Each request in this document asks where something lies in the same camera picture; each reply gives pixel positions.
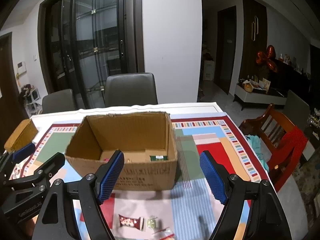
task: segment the brown box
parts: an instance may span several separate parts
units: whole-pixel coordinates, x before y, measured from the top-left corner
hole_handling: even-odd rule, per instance
[[[9,153],[17,151],[32,142],[38,130],[31,119],[22,120],[4,144]]]
[[[115,150],[124,153],[124,167],[114,189],[172,189],[177,149],[169,114],[161,112],[92,115],[82,120],[65,156],[81,175],[95,173]],[[151,161],[166,155],[167,161]]]

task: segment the chair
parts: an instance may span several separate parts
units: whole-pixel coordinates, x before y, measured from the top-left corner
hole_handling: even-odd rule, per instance
[[[157,105],[155,78],[152,73],[133,73],[108,76],[105,105]]]
[[[72,89],[51,93],[42,99],[42,113],[57,113],[77,110]]]
[[[307,138],[274,104],[262,116],[244,120],[239,129],[244,135],[258,135],[268,147],[269,176],[278,192],[297,166]]]
[[[304,131],[310,114],[310,108],[305,101],[289,90],[282,113],[284,113],[300,130]]]

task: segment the balloon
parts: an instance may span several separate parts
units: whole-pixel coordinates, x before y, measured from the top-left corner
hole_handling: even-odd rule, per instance
[[[274,59],[275,57],[276,57],[275,47],[272,45],[269,45],[267,48],[267,58]]]
[[[263,51],[257,53],[256,63],[262,65],[267,60],[266,54]]]
[[[271,59],[268,59],[267,66],[268,66],[268,69],[272,70],[275,73],[278,73],[278,67],[277,67],[276,63],[274,61],[272,61]]]

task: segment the colorful tablecloth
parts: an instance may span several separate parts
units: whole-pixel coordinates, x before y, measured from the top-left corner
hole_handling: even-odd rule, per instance
[[[178,180],[172,190],[114,191],[101,210],[116,239],[151,239],[152,229],[119,227],[119,214],[126,217],[157,217],[158,227],[169,227],[177,240],[208,239],[222,212],[223,205],[215,200],[199,166],[199,154],[209,150],[229,173],[237,173],[247,181],[260,182],[268,176],[243,135],[225,114],[212,117],[173,119],[178,150]],[[53,124],[37,145],[33,156],[17,166],[12,178],[33,174],[57,151],[64,152],[78,123]],[[51,179],[65,182],[81,177],[66,164]],[[83,240],[90,239],[78,200],[74,200],[76,219]],[[249,214],[244,203],[236,239],[242,239]]]

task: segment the turquoise fabric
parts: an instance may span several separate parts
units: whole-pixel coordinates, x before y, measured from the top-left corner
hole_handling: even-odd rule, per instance
[[[260,148],[260,138],[257,135],[246,135],[245,138],[247,139],[248,143],[256,153],[256,155],[259,158],[259,161],[261,162],[263,168],[269,172],[269,167],[266,161],[263,158],[263,154],[261,153],[261,148]]]

